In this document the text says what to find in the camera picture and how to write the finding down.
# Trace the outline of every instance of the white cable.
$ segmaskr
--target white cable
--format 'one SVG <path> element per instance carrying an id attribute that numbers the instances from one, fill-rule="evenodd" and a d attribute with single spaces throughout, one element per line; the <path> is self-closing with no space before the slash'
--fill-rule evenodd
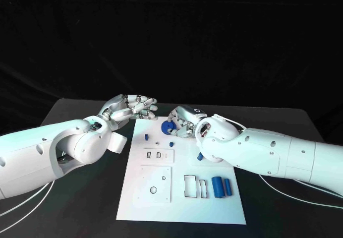
<path id="1" fill-rule="evenodd" d="M 45 184 L 45 186 L 41 188 L 41 190 L 18 206 L 15 206 L 12 209 L 9 209 L 6 212 L 3 212 L 0 214 L 0 217 L 3 215 L 6 215 L 9 212 L 12 212 L 16 208 L 19 208 L 42 192 L 42 190 L 46 188 L 46 186 L 48 186 L 48 184 Z"/>
<path id="2" fill-rule="evenodd" d="M 31 212 L 23 216 L 23 218 L 22 218 L 16 223 L 13 223 L 6 229 L 3 229 L 3 230 L 0 231 L 0 233 L 3 233 L 6 230 L 9 230 L 9 229 L 32 214 L 32 212 L 36 210 L 36 208 L 39 207 L 41 203 L 43 202 L 43 200 L 45 200 L 45 198 L 46 198 L 46 196 L 48 196 L 48 194 L 49 194 L 49 192 L 51 192 L 51 190 L 52 190 L 52 186 L 51 186 L 51 188 L 49 188 L 46 194 L 45 194 L 43 199 L 41 200 L 41 202 L 39 202 L 39 204 L 35 206 L 35 208 L 31 210 Z"/>
<path id="3" fill-rule="evenodd" d="M 320 204 L 320 203 L 316 203 L 316 202 L 309 202 L 309 201 L 306 201 L 306 200 L 301 200 L 301 199 L 299 199 L 299 198 L 290 196 L 288 194 L 283 193 L 281 191 L 278 191 L 270 184 L 268 184 L 268 186 L 270 186 L 277 192 L 280 192 L 281 194 L 284 194 L 287 197 L 290 197 L 290 198 L 293 198 L 293 199 L 296 199 L 296 200 L 299 200 L 299 201 L 301 201 L 301 202 L 306 202 L 306 203 L 310 203 L 310 204 L 314 204 L 314 205 L 319 205 L 319 206 L 325 206 L 325 207 L 333 207 L 333 208 L 343 209 L 343 207 L 337 207 L 337 206 L 333 206 L 333 205 L 326 205 L 326 204 Z"/>
<path id="4" fill-rule="evenodd" d="M 232 123 L 235 123 L 244 130 L 247 129 L 247 127 L 242 125 L 242 124 L 239 124 L 238 122 L 235 122 L 234 120 L 229 120 L 228 118 L 225 118 L 225 117 L 222 117 L 221 115 L 218 115 L 222 119 L 225 119 L 225 120 L 228 120 L 228 121 L 231 121 Z"/>
<path id="5" fill-rule="evenodd" d="M 309 186 L 309 187 L 317 189 L 319 191 L 326 192 L 326 193 L 329 193 L 330 195 L 333 195 L 333 196 L 336 196 L 336 197 L 339 197 L 339 198 L 343 198 L 343 196 L 337 195 L 337 194 L 333 193 L 333 192 L 329 192 L 329 191 L 320 189 L 319 187 L 312 186 L 310 184 L 304 183 L 303 181 L 296 180 L 296 179 L 294 179 L 294 181 L 299 182 L 299 183 L 301 183 L 303 185 L 306 185 L 306 186 Z"/>

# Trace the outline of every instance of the blue block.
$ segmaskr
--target blue block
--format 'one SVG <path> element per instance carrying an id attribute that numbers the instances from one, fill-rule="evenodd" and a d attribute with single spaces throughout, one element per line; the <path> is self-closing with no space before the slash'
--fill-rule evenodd
<path id="1" fill-rule="evenodd" d="M 227 195 L 231 196 L 232 195 L 232 191 L 231 191 L 231 181 L 229 179 L 224 179 L 225 181 L 225 188 L 227 188 Z"/>
<path id="2" fill-rule="evenodd" d="M 215 197 L 216 198 L 225 197 L 222 177 L 212 178 L 212 185 L 214 185 Z"/>
<path id="3" fill-rule="evenodd" d="M 199 153 L 198 160 L 202 160 L 202 159 L 203 159 L 203 155 L 202 155 L 202 153 Z"/>

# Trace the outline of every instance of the white robotic arm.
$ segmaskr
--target white robotic arm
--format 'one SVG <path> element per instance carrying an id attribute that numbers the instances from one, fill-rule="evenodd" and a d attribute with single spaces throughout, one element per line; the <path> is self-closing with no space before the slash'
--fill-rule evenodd
<path id="1" fill-rule="evenodd" d="M 219 115 L 206 117 L 189 106 L 179 106 L 173 116 L 182 120 L 182 129 L 169 132 L 182 138 L 196 138 L 208 160 L 216 163 L 225 160 L 260 175 L 309 182 L 343 195 L 343 146 L 268 130 L 245 127 L 238 130 L 228 119 Z"/>
<path id="2" fill-rule="evenodd" d="M 118 95 L 97 116 L 0 137 L 0 199 L 20 195 L 92 164 L 105 150 L 121 153 L 127 138 L 114 131 L 129 119 L 157 120 L 156 99 Z M 56 156 L 56 148 L 64 152 Z"/>

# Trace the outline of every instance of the black table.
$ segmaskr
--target black table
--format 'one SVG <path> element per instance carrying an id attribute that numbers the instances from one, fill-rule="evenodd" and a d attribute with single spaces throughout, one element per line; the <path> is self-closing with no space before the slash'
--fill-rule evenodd
<path id="1" fill-rule="evenodd" d="M 61 99 L 42 125 L 97 115 L 104 101 Z M 157 104 L 166 116 L 175 104 Z M 322 141 L 320 134 L 300 109 L 250 108 L 196 105 L 209 115 L 218 113 L 247 127 L 281 132 Z M 320 207 L 286 197 L 258 175 L 235 168 L 247 225 L 117 221 L 117 209 L 126 175 L 134 121 L 118 133 L 129 138 L 121 154 L 105 152 L 92 165 L 74 170 L 56 180 L 42 205 L 3 237 L 340 237 L 343 210 Z M 287 194 L 313 202 L 343 206 L 343 201 L 288 179 L 270 178 L 271 185 Z M 46 190 L 10 214 L 0 217 L 0 230 L 15 223 L 41 201 Z M 0 200 L 0 213 L 18 205 L 33 192 Z"/>

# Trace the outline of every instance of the blue object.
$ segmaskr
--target blue object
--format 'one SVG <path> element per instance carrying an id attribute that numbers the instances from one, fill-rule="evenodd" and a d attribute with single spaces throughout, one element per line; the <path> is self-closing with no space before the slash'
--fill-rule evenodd
<path id="1" fill-rule="evenodd" d="M 163 124 L 162 124 L 162 131 L 166 135 L 170 135 L 169 129 L 176 130 L 176 124 L 175 124 L 173 121 L 172 122 L 165 121 Z"/>
<path id="2" fill-rule="evenodd" d="M 198 160 L 202 160 L 202 158 L 203 158 L 203 155 L 202 155 L 202 153 L 199 153 Z"/>
<path id="3" fill-rule="evenodd" d="M 222 177 L 212 178 L 212 185 L 214 185 L 215 197 L 216 198 L 225 197 Z"/>
<path id="4" fill-rule="evenodd" d="M 227 188 L 227 195 L 231 196 L 232 195 L 232 192 L 231 192 L 231 181 L 229 179 L 224 179 L 224 182 L 225 182 L 225 188 Z"/>

